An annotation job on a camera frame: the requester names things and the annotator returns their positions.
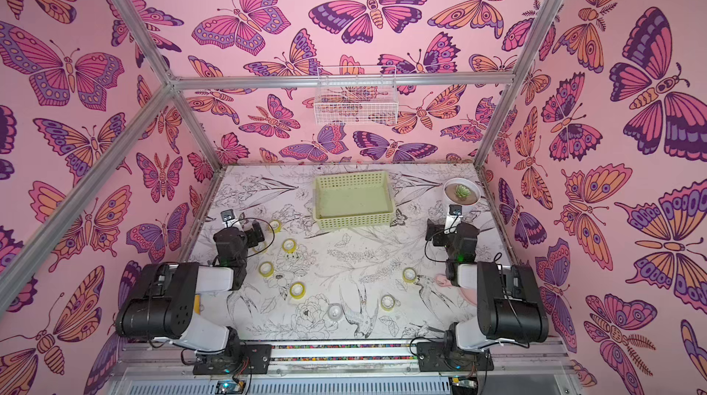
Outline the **yellow tape roll one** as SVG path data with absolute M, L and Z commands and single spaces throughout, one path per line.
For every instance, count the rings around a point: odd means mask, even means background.
M 278 233 L 282 230 L 282 223 L 277 219 L 272 220 L 269 225 L 273 233 Z

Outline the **yellow tape roll three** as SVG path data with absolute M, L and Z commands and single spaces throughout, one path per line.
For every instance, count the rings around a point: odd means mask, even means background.
M 268 278 L 274 274 L 274 264 L 272 262 L 262 262 L 258 267 L 259 275 Z

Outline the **yellow tape roll two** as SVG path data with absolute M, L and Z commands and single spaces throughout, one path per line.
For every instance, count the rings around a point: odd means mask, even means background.
M 294 253 L 298 248 L 298 243 L 294 239 L 286 239 L 282 243 L 282 250 L 285 253 Z

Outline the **yellow tape roll six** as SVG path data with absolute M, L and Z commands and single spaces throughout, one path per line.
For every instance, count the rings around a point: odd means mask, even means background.
M 401 278 L 405 284 L 414 284 L 417 280 L 417 273 L 414 268 L 406 267 L 401 273 Z

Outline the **yellow tape roll four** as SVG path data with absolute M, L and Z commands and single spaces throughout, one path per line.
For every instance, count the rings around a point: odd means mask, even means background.
M 294 282 L 289 288 L 291 299 L 303 299 L 306 295 L 307 288 L 302 282 Z

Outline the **green plastic storage basket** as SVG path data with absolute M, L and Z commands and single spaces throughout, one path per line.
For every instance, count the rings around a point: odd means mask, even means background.
M 322 231 L 388 226 L 396 205 L 388 172 L 350 172 L 318 176 L 313 216 Z

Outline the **yellow tape roll five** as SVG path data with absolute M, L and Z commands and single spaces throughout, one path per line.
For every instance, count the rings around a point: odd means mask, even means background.
M 380 306 L 385 311 L 394 310 L 394 308 L 396 308 L 396 306 L 397 306 L 397 303 L 398 303 L 397 299 L 395 299 L 395 297 L 393 297 L 390 294 L 386 294 L 386 295 L 382 296 L 380 299 Z

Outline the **clear white tape roll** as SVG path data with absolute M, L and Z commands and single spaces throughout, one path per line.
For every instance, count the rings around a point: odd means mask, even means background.
M 331 321 L 338 322 L 344 317 L 344 310 L 339 303 L 331 303 L 327 309 L 327 316 Z

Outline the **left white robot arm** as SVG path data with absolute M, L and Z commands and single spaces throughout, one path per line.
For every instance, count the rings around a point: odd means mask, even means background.
M 248 260 L 269 247 L 263 228 L 270 223 L 237 218 L 230 210 L 221 218 L 225 226 L 213 236 L 217 256 L 212 264 L 162 262 L 145 267 L 114 321 L 119 337 L 191 351 L 194 367 L 222 367 L 234 373 L 248 365 L 237 331 L 202 316 L 198 299 L 241 289 Z

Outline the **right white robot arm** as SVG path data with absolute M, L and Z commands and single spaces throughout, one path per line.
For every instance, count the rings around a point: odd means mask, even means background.
M 436 352 L 421 352 L 421 358 L 436 358 L 450 370 L 477 367 L 482 360 L 491 363 L 495 345 L 530 348 L 543 343 L 550 332 L 548 316 L 541 304 L 541 293 L 532 269 L 525 265 L 502 265 L 497 254 L 490 262 L 477 258 L 476 248 L 482 231 L 462 221 L 462 206 L 450 205 L 446 221 L 429 221 L 425 240 L 443 247 L 447 259 L 443 280 L 465 293 L 471 293 L 476 316 L 454 322 L 440 341 L 428 341 Z

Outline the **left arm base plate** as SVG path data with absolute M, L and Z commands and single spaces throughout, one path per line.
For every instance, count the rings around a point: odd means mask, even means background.
M 272 357 L 268 343 L 240 343 L 219 354 L 197 354 L 193 365 L 195 376 L 264 375 Z

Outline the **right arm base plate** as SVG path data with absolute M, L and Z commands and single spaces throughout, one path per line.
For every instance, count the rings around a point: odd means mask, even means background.
M 469 374 L 495 370 L 495 364 L 487 354 L 452 350 L 438 342 L 415 342 L 411 351 L 417 356 L 422 372 Z

